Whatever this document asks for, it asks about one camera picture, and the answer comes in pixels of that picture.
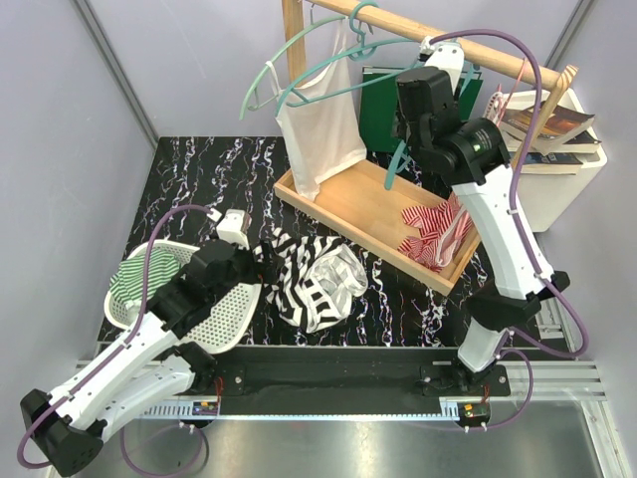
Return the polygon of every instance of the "metal floor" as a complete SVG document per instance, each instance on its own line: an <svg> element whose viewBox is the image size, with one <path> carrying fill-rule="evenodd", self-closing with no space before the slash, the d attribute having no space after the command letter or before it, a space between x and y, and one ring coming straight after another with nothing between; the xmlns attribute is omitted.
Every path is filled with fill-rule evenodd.
<svg viewBox="0 0 637 478"><path fill-rule="evenodd" d="M511 415L494 403L494 420ZM190 460L197 440L171 430L139 447L166 421L126 428L133 461L166 474ZM452 426L429 423L430 426ZM532 403L520 420L488 433L442 432L427 423L218 421L205 429L209 456L186 476L197 478L601 477L576 403ZM114 438L80 478L137 478Z"/></svg>

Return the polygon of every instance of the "black marble pattern surface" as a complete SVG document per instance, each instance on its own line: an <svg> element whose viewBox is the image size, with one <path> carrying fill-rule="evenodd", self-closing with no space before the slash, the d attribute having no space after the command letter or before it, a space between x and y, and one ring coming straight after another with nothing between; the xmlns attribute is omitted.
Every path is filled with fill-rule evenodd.
<svg viewBox="0 0 637 478"><path fill-rule="evenodd" d="M387 154L369 158L387 166ZM251 243L271 237L275 227L293 236L333 235L274 194L275 182L288 169L280 137L165 137L150 169L124 257L150 237L152 228L170 208L203 204L224 212L244 209L253 221ZM423 173L412 162L403 177L448 197L438 176ZM174 216L159 237L202 245L213 232L202 214ZM329 329L305 334L279 319L262 298L247 334L246 345L441 347L459 345L469 325L464 301L493 272L481 247L472 257L451 294L445 297L378 257L348 241L367 271L369 288L354 301L350 317ZM99 341L109 342L120 330L104 321ZM537 337L536 327L531 333Z"/></svg>

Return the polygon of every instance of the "green striped cloth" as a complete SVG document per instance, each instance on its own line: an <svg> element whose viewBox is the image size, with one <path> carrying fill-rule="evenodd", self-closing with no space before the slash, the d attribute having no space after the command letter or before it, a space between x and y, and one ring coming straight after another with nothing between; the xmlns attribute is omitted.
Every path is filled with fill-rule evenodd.
<svg viewBox="0 0 637 478"><path fill-rule="evenodd" d="M141 301L143 285L143 259L145 254L126 259L119 264L117 273L110 278L110 293L120 303L131 306ZM168 283L181 264L170 252L155 249L150 254L148 268L148 299L159 287Z"/></svg>

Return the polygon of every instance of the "gray wall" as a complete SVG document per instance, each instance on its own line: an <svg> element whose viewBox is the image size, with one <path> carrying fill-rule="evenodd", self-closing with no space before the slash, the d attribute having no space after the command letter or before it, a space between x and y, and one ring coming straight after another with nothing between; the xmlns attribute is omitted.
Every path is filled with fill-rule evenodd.
<svg viewBox="0 0 637 478"><path fill-rule="evenodd" d="M637 5L632 0L599 1L565 60L580 68L573 88L587 112L608 164L541 236L553 266L568 271L567 297L591 334L595 359L610 398L624 446L637 470L637 255L635 237L635 125L637 101Z"/></svg>
<svg viewBox="0 0 637 478"><path fill-rule="evenodd" d="M42 476L16 462L19 401L95 347L152 159L71 5L0 6L0 474L12 478Z"/></svg>
<svg viewBox="0 0 637 478"><path fill-rule="evenodd" d="M238 121L248 87L284 43L281 0L91 0L137 95L160 135L280 134L273 106ZM447 31L482 27L515 33L543 62L576 0L383 0L382 7ZM316 7L317 18L327 15ZM306 12L306 24L310 15ZM330 28L309 37L309 65L328 56ZM374 38L388 38L377 33ZM498 40L484 43L516 53ZM399 66L415 44L380 49L363 62ZM352 65L358 82L362 64ZM286 61L277 67L286 79ZM487 74L479 114L504 79ZM263 98L269 91L264 82Z"/></svg>

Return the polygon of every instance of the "robotic arm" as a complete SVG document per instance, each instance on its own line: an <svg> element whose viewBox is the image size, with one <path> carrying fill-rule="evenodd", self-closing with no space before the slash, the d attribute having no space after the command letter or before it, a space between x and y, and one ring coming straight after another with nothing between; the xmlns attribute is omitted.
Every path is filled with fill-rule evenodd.
<svg viewBox="0 0 637 478"><path fill-rule="evenodd" d="M249 304L254 312L261 280L248 248L248 222L243 211L228 211L217 226L219 238L195 252L155 292L136 332L133 327L125 331L50 393L34 389L21 400L27 429L48 413L32 437L61 476L75 475L89 465L104 443L156 402L176 393L201 394L213 385L216 361L183 339L236 286L250 285L256 291ZM169 357L161 365L134 378L166 351ZM62 405L51 409L64 398Z"/></svg>
<svg viewBox="0 0 637 478"><path fill-rule="evenodd" d="M460 121L454 91L464 63L456 42L429 47L423 42L425 66L397 77L397 135L423 169L440 174L466 207L487 250L495 280L470 297L472 322L458 350L456 378L471 383L495 362L507 328L523 324L552 297L542 279L559 290L569 285L566 273L553 271L542 256L516 198L510 207L513 180L510 156L498 128L488 119ZM514 222L518 214L544 277L531 259Z"/></svg>

